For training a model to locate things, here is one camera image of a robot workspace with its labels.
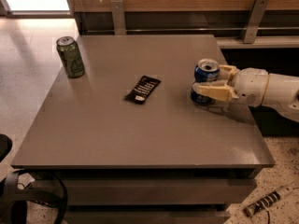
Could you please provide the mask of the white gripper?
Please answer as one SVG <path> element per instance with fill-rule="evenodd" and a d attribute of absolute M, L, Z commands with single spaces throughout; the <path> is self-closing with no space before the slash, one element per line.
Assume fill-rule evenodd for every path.
<path fill-rule="evenodd" d="M 192 89 L 200 95 L 217 101 L 236 99 L 240 104 L 256 107 L 262 103 L 269 74 L 263 69 L 240 70 L 233 65 L 221 64 L 217 81 L 195 82 Z M 227 84 L 232 81 L 233 87 Z"/>

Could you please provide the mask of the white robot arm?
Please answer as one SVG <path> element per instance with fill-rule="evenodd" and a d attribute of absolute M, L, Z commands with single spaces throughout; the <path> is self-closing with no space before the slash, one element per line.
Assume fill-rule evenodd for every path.
<path fill-rule="evenodd" d="M 239 70 L 220 65 L 216 81 L 195 82 L 193 90 L 222 102 L 275 109 L 282 117 L 299 122 L 299 77 L 268 73 L 264 69 Z"/>

